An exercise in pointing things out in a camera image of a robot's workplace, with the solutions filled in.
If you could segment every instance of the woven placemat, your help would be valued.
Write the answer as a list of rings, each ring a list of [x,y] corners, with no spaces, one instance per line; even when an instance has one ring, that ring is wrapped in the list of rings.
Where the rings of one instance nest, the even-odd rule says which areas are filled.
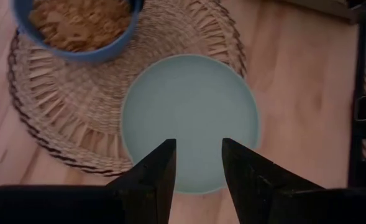
[[[10,93],[28,132],[51,156],[88,173],[115,176],[132,167],[119,120],[140,72],[171,55],[202,54],[244,76],[242,49],[234,21],[218,1],[146,0],[129,45],[100,65],[67,62],[16,33]]]

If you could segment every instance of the wooden surface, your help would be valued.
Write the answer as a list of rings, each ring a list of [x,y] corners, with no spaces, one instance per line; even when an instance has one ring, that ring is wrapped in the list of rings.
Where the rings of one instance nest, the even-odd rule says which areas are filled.
[[[222,0],[241,33],[247,83],[262,120],[259,153],[323,187],[344,187],[357,26],[275,2]],[[0,0],[0,185],[105,184],[39,148],[10,105],[9,41],[16,28]],[[170,223],[237,223],[227,189],[173,198]]]

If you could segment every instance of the cereal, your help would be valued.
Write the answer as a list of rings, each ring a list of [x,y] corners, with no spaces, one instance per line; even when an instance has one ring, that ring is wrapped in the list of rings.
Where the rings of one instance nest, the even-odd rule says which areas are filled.
[[[125,0],[34,0],[33,7],[29,19],[43,42],[70,52],[100,49],[130,24]]]

